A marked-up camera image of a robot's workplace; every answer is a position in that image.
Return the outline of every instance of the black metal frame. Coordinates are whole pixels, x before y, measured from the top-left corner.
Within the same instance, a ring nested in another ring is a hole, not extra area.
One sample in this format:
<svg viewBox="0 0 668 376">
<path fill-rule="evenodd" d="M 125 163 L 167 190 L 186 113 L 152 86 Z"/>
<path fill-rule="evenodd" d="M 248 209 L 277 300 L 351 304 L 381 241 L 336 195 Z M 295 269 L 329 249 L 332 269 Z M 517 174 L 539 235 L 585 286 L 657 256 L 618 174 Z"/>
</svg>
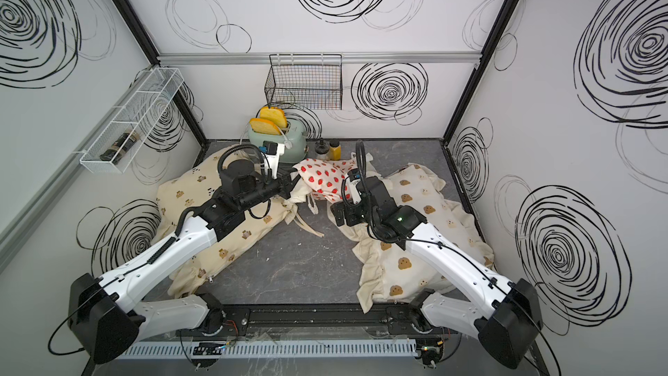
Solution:
<svg viewBox="0 0 668 376">
<path fill-rule="evenodd" d="M 153 44 L 153 41 L 151 41 L 151 37 L 149 37 L 148 32 L 144 28 L 142 22 L 139 20 L 139 16 L 137 16 L 137 13 L 135 13 L 129 0 L 112 1 L 113 4 L 116 5 L 118 12 L 121 13 L 121 16 L 123 17 L 126 25 L 128 25 L 128 28 L 137 41 L 137 44 L 142 49 L 142 51 L 144 51 L 148 62 L 150 64 L 159 65 L 160 61 L 158 60 L 158 49 Z M 202 131 L 200 124 L 192 114 L 192 111 L 190 110 L 190 107 L 188 107 L 185 99 L 183 99 L 181 91 L 176 92 L 173 102 L 176 105 L 178 111 L 181 113 L 181 116 L 183 116 L 183 119 L 188 124 L 188 127 L 192 131 L 192 134 L 195 136 L 195 139 L 200 144 L 200 146 L 202 148 L 207 146 L 208 141 L 206 140 L 205 133 Z"/>
<path fill-rule="evenodd" d="M 143 24 L 139 20 L 137 13 L 135 13 L 132 5 L 129 0 L 112 0 L 116 5 L 119 13 L 123 17 L 125 23 L 128 25 L 130 32 L 135 37 L 138 45 L 144 51 L 147 60 L 151 64 L 159 64 L 158 60 L 158 50 L 153 44 L 148 35 L 148 32 L 144 28 Z M 461 184 L 461 179 L 457 169 L 455 168 L 455 163 L 452 158 L 452 155 L 447 148 L 450 140 L 454 137 L 455 130 L 457 129 L 460 121 L 463 118 L 463 114 L 466 111 L 466 108 L 473 97 L 476 88 L 478 87 L 480 80 L 484 71 L 487 69 L 496 47 L 503 36 L 508 21 L 510 20 L 512 13 L 515 10 L 519 0 L 505 0 L 501 11 L 499 12 L 496 21 L 492 27 L 489 37 L 485 42 L 484 47 L 482 48 L 482 57 L 480 59 L 480 64 L 473 70 L 466 87 L 464 88 L 463 94 L 460 97 L 460 100 L 455 108 L 455 112 L 450 119 L 450 123 L 447 126 L 447 130 L 441 140 L 443 147 L 443 154 L 446 158 L 447 166 L 455 179 L 455 187 L 457 192 L 462 200 L 463 209 L 471 214 L 473 213 L 472 205 L 464 192 L 464 189 Z M 195 165 L 201 163 L 204 160 L 206 152 L 208 151 L 211 141 L 208 140 L 199 126 L 197 120 L 192 114 L 188 104 L 183 99 L 183 96 L 178 92 L 174 96 L 174 104 L 178 108 L 179 112 L 183 116 L 184 120 L 188 124 L 188 127 L 192 131 L 193 135 L 197 139 L 197 142 L 200 144 L 202 149 L 198 154 L 198 157 L 195 161 Z M 482 236 L 482 231 L 476 219 L 476 227 L 480 236 Z M 441 337 L 441 334 L 434 336 L 423 335 L 415 332 L 409 324 L 402 324 L 403 320 L 397 319 L 395 325 L 392 327 L 391 323 L 388 323 L 389 316 L 404 316 L 410 310 L 411 306 L 408 304 L 384 304 L 376 303 L 372 306 L 372 309 L 364 314 L 361 310 L 359 304 L 285 304 L 285 305 L 228 305 L 226 306 L 227 310 L 232 313 L 239 313 L 239 318 L 236 320 L 234 315 L 230 315 L 232 319 L 238 321 L 238 324 L 241 324 L 243 318 L 247 319 L 246 324 L 242 324 L 239 328 L 243 328 L 243 332 L 247 328 L 253 327 L 342 327 L 342 326 L 356 326 L 362 327 L 369 324 L 378 325 L 379 327 L 387 327 L 389 335 L 398 335 L 406 334 L 409 336 L 414 336 L 413 338 L 420 339 L 429 339 L 433 337 Z M 534 357 L 536 365 L 541 369 L 544 374 L 547 373 L 547 368 L 540 351 L 536 344 L 534 343 L 530 349 L 532 356 Z M 91 365 L 89 361 L 84 370 L 84 374 L 90 374 L 94 368 L 94 365 Z"/>
<path fill-rule="evenodd" d="M 504 30 L 506 29 L 519 1 L 520 0 L 504 0 L 503 5 L 501 6 L 501 11 L 497 15 L 494 25 L 492 25 L 490 35 L 487 37 L 487 41 L 482 47 L 480 64 L 473 70 L 471 77 L 468 78 L 468 82 L 463 89 L 462 96 L 457 103 L 455 112 L 450 119 L 450 123 L 447 125 L 446 133 L 443 135 L 443 140 L 445 141 L 446 146 L 450 143 L 452 137 L 454 137 L 455 130 L 457 129 L 459 122 L 462 121 L 463 114 L 466 112 L 466 107 L 469 102 L 471 102 L 471 98 L 475 94 L 478 84 L 480 84 L 480 80 L 482 79 L 482 75 L 485 73 L 485 70 L 487 70 L 487 66 L 494 56 L 494 51 L 496 50 L 501 37 L 503 37 Z"/>
</svg>

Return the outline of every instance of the mustard bottle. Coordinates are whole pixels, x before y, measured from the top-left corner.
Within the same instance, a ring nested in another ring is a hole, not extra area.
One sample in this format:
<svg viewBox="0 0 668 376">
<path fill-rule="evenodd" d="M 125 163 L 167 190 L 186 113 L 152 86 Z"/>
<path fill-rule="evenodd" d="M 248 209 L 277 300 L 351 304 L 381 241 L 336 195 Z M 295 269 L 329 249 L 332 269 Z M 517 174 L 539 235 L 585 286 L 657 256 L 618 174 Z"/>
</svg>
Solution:
<svg viewBox="0 0 668 376">
<path fill-rule="evenodd" d="M 334 162 L 341 159 L 341 144 L 338 139 L 332 138 L 329 140 L 329 159 Z"/>
</svg>

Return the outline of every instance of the bear print fabric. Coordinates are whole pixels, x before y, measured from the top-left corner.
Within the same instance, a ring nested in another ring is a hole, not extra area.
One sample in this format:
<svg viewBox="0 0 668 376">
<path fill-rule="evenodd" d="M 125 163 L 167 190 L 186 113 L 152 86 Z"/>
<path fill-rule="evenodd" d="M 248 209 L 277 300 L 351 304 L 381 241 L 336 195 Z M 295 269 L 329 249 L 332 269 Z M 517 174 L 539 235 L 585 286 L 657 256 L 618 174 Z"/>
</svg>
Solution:
<svg viewBox="0 0 668 376">
<path fill-rule="evenodd" d="M 397 205 L 410 205 L 422 213 L 449 241 L 481 264 L 493 266 L 491 247 L 480 240 L 474 218 L 458 202 L 446 200 L 440 193 L 445 181 L 428 168 L 411 163 L 390 175 L 389 195 Z M 401 249 L 396 244 L 374 240 L 367 235 L 365 224 L 339 227 L 347 238 L 358 241 L 353 252 L 363 262 L 357 298 L 364 311 L 373 301 L 410 301 L 424 288 L 445 293 L 454 288 L 439 272 Z"/>
<path fill-rule="evenodd" d="M 156 201 L 162 214 L 162 220 L 152 244 L 174 231 L 179 216 L 186 207 L 199 206 L 205 203 L 210 199 L 213 192 L 221 186 L 221 179 L 218 176 L 218 159 L 229 148 L 223 148 L 210 155 L 197 167 L 181 175 L 180 178 L 160 185 Z M 227 167 L 229 163 L 237 159 L 249 158 L 245 152 L 238 151 L 227 157 L 223 167 Z M 266 204 L 260 204 L 253 211 L 261 215 L 266 208 Z M 215 277 L 235 259 L 238 259 L 280 221 L 285 220 L 290 223 L 295 217 L 296 205 L 279 196 L 272 198 L 271 209 L 264 218 L 257 220 L 246 213 L 246 220 L 225 238 L 212 247 L 199 252 L 171 273 L 170 278 L 173 282 L 168 289 L 168 294 L 179 298 L 193 293 L 209 277 Z"/>
</svg>

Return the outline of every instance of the gray marble surface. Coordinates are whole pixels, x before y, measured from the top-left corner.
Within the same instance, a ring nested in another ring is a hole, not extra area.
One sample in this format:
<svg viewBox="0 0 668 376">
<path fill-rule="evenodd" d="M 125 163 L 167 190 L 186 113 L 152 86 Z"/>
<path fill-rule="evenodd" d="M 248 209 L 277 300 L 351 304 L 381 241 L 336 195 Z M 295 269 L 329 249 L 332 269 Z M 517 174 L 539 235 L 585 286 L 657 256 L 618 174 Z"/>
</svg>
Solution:
<svg viewBox="0 0 668 376">
<path fill-rule="evenodd" d="M 212 143 L 207 156 L 231 144 Z M 350 158 L 355 141 L 342 141 L 341 146 L 341 157 Z M 407 163 L 419 163 L 446 181 L 446 199 L 460 200 L 437 140 L 369 140 L 365 141 L 365 149 L 372 154 L 372 164 L 381 175 L 388 176 Z M 356 243 L 329 221 L 326 202 L 318 202 L 318 208 L 319 213 L 314 215 L 307 206 L 300 205 L 299 214 L 324 237 L 310 234 L 296 224 L 280 222 L 204 288 L 224 304 L 356 303 L 362 267 L 352 252 Z M 166 280 L 158 285 L 151 297 L 167 298 L 169 284 Z"/>
</svg>

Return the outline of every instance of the white wire basket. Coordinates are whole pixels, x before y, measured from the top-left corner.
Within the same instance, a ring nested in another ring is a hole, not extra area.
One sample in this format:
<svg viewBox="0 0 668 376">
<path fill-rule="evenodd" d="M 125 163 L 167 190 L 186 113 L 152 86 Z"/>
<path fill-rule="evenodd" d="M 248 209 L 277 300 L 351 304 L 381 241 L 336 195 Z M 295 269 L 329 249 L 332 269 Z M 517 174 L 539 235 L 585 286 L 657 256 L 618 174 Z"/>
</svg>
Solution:
<svg viewBox="0 0 668 376">
<path fill-rule="evenodd" d="M 126 171 L 182 84 L 178 69 L 153 68 L 79 162 L 92 173 Z"/>
</svg>

